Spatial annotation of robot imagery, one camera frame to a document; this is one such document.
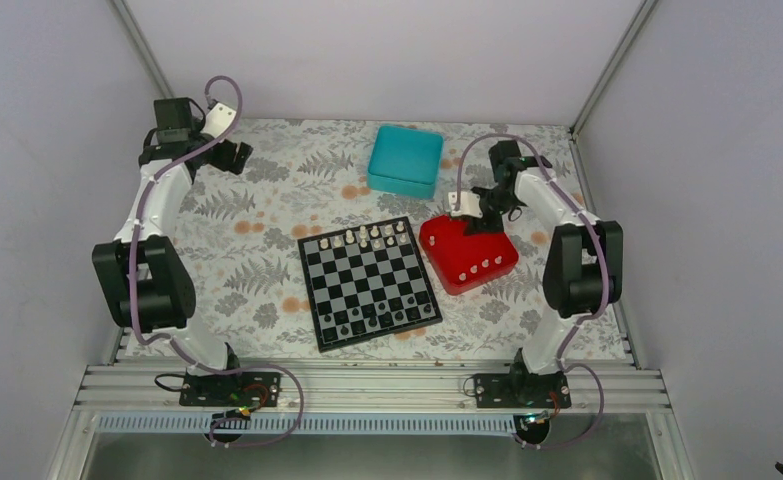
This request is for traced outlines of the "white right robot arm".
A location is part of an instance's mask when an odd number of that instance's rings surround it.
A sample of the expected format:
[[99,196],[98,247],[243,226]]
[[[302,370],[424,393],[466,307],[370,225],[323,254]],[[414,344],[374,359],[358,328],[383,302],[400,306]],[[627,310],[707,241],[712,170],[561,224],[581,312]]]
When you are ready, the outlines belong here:
[[520,348],[525,370],[508,384],[511,399],[532,407],[547,393],[543,375],[566,371],[565,351],[584,323],[599,318],[622,291],[623,229],[589,212],[564,190],[552,164],[529,141],[494,134],[488,151],[494,186],[458,188],[451,212],[465,223],[467,236],[496,234],[508,214],[527,208],[550,228],[542,275],[548,309],[536,332]]

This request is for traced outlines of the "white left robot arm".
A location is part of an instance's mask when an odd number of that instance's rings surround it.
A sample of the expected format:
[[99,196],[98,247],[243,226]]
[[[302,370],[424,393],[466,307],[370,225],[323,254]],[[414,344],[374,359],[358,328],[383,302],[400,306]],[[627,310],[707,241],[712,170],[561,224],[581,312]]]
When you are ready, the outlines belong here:
[[197,172],[209,165],[239,174],[252,153],[228,140],[239,113],[216,101],[198,115],[187,97],[157,100],[156,125],[138,158],[140,184],[122,228],[92,250],[92,264],[114,322],[142,345],[163,341],[187,364],[208,375],[206,392],[222,405],[237,402],[245,377],[227,342],[194,320],[197,297],[190,273],[172,242],[181,205]]

